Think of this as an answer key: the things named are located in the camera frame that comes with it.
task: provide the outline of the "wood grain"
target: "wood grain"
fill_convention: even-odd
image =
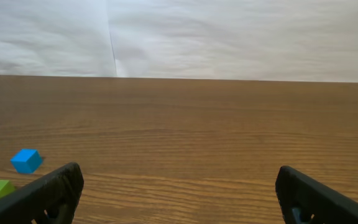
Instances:
[[[283,223],[282,165],[358,201],[358,83],[0,76],[0,179],[70,161],[74,223]]]

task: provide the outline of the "white wall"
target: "white wall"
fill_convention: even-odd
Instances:
[[[358,0],[9,2],[0,74],[358,82]]]

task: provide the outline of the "blue block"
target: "blue block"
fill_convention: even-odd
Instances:
[[[12,159],[12,165],[21,174],[32,174],[42,163],[40,154],[35,149],[22,149]]]

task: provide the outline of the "white backdrop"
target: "white backdrop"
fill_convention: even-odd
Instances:
[[[9,2],[0,74],[358,82],[358,1]]]

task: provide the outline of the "brown wooden surface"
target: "brown wooden surface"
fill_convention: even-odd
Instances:
[[[0,76],[0,179],[70,161],[74,223],[283,223],[282,165],[358,201],[358,84]]]

